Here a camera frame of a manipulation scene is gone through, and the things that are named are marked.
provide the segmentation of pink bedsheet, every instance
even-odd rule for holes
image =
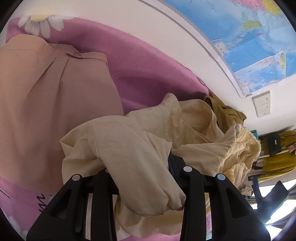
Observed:
[[[110,75],[118,89],[125,114],[158,105],[169,92],[181,101],[202,99],[209,93],[206,85],[190,70],[127,33],[97,22],[65,16],[53,15],[42,22],[30,21],[28,17],[11,20],[6,41],[17,34],[31,33],[38,34],[49,43],[73,45],[81,53],[105,53]],[[49,23],[49,28],[44,28],[44,21]],[[40,211],[48,204],[50,195],[24,190],[2,178],[0,190],[2,210],[14,228],[25,238]],[[207,231],[210,230],[208,217]],[[147,239],[129,237],[125,241],[177,241],[179,237],[179,234],[158,234]]]

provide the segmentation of white wall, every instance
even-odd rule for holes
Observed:
[[[179,25],[138,0],[24,0],[12,18],[60,14],[97,21],[130,33],[192,70],[227,105],[244,112],[259,134],[296,124],[296,77],[271,90],[271,114],[257,118],[251,99],[241,99],[203,46]],[[0,45],[5,43],[5,29]]]

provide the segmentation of beige shirt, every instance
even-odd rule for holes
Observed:
[[[168,171],[171,150],[202,174],[222,172],[236,186],[260,152],[245,127],[236,124],[223,134],[204,101],[178,102],[171,93],[158,106],[88,121],[62,138],[61,145],[64,182],[73,174],[94,175],[107,167],[120,193],[117,233],[142,238],[181,232],[185,195]]]

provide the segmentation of wall switch panel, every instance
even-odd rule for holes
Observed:
[[[258,117],[263,117],[270,114],[271,96],[270,91],[257,95],[252,98]]]
[[[255,107],[255,109],[256,109],[257,113],[270,110],[270,103],[263,104],[261,106],[257,106],[257,107]]]
[[[255,107],[261,106],[263,104],[270,103],[271,102],[270,91],[267,91],[267,92],[265,92],[263,94],[254,96],[252,98],[252,100],[254,102]]]
[[[260,118],[260,117],[263,117],[263,116],[266,116],[266,115],[269,115],[269,114],[270,114],[270,109],[266,110],[266,111],[263,111],[263,112],[257,113],[257,116],[258,116],[258,118]]]

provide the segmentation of white flower pattern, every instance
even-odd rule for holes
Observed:
[[[24,239],[27,239],[27,234],[28,231],[27,230],[21,230],[19,224],[17,223],[17,221],[12,217],[9,216],[7,217],[6,213],[2,210],[3,214],[5,215],[5,217],[8,219],[9,223],[11,224],[11,226],[15,229],[15,231]]]
[[[28,34],[33,34],[38,36],[39,33],[43,35],[44,38],[50,38],[50,26],[57,31],[62,31],[64,28],[65,19],[72,19],[73,17],[61,16],[61,15],[48,15],[40,17],[40,15],[32,16],[22,16],[18,22],[18,26],[25,26],[25,32]]]

